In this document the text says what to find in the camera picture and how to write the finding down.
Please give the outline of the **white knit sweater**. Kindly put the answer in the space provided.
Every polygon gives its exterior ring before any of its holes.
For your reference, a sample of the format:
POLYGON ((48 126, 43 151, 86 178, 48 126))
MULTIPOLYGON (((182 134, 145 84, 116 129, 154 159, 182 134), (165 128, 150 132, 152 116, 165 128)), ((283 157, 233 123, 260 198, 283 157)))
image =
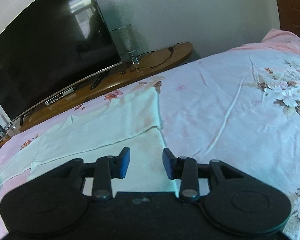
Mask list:
POLYGON ((14 136, 0 151, 0 195, 3 186, 32 180, 74 158, 93 163, 130 149, 130 163, 114 191, 176 191, 162 163, 159 93, 155 88, 129 93, 103 106, 94 103, 82 114, 59 118, 14 136))

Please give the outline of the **silver set-top box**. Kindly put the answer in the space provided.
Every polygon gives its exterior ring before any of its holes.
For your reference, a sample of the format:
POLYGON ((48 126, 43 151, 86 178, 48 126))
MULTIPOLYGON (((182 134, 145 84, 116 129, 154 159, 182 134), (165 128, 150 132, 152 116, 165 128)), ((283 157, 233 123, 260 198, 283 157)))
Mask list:
POLYGON ((61 98, 65 97, 65 96, 67 96, 67 95, 69 95, 73 92, 74 92, 74 89, 72 87, 70 87, 69 89, 64 90, 63 92, 60 92, 57 95, 55 95, 55 96, 51 97, 50 99, 46 100, 45 104, 47 106, 49 106, 49 105, 53 104, 54 102, 60 100, 61 98))

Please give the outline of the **wooden tv console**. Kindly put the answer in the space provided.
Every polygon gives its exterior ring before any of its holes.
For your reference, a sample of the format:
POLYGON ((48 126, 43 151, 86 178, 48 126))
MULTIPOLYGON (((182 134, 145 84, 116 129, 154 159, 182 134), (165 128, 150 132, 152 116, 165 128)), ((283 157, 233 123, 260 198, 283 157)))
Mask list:
POLYGON ((94 82, 94 78, 90 77, 87 81, 80 83, 73 93, 49 106, 41 103, 29 114, 26 114, 25 118, 18 118, 14 131, 16 133, 23 132, 98 96, 175 68, 188 60, 192 51, 193 45, 190 42, 180 42, 169 48, 143 54, 137 66, 122 63, 111 68, 108 75, 94 89, 90 89, 94 82))

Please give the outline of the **large black curved television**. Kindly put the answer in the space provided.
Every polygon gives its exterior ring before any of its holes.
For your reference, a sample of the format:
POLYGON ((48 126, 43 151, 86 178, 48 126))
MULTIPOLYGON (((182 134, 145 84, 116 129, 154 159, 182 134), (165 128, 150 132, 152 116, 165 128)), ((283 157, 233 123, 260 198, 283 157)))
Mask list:
POLYGON ((16 119, 120 61, 97 0, 35 0, 0 34, 0 105, 16 119))

